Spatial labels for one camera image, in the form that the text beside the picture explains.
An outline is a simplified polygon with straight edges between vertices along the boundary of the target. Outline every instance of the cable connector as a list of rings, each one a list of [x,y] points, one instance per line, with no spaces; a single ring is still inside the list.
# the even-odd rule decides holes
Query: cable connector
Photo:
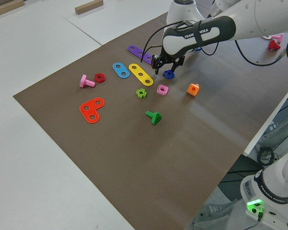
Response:
[[[259,213],[258,213],[258,222],[261,221],[261,218],[264,216],[264,208],[260,207]]]
[[[283,58],[285,55],[286,55],[286,49],[284,49],[281,53],[280,53],[280,55],[277,57],[277,59],[276,59],[276,61],[279,61],[281,58]]]

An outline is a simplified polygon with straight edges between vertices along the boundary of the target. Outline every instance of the pink square nut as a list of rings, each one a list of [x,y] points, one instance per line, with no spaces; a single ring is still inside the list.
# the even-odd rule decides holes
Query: pink square nut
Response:
[[[165,85],[159,85],[158,86],[158,89],[157,89],[157,93],[165,96],[167,95],[168,93],[168,86],[165,86]]]

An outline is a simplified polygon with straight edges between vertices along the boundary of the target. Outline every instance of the yellow plate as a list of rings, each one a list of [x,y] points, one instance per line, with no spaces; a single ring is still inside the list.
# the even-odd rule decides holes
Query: yellow plate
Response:
[[[151,86],[154,83],[154,80],[139,65],[130,64],[129,69],[143,85]]]

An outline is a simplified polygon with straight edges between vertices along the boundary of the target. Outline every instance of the pink nut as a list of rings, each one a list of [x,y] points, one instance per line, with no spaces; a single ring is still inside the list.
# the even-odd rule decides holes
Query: pink nut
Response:
[[[94,87],[95,86],[95,82],[87,80],[86,79],[86,75],[83,75],[81,80],[80,80],[80,88],[83,88],[85,85]]]
[[[158,89],[157,89],[157,93],[165,96],[167,95],[168,93],[168,86],[165,86],[165,85],[159,85],[158,86]]]
[[[280,34],[280,36],[278,35],[272,35],[273,39],[278,39],[278,43],[281,44],[284,38],[284,34]]]

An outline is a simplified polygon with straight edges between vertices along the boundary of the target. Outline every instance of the red hexagonal nut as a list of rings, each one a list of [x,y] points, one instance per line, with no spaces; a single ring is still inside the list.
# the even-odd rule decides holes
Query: red hexagonal nut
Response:
[[[103,73],[98,73],[95,75],[95,81],[98,83],[102,83],[106,80],[106,76]]]

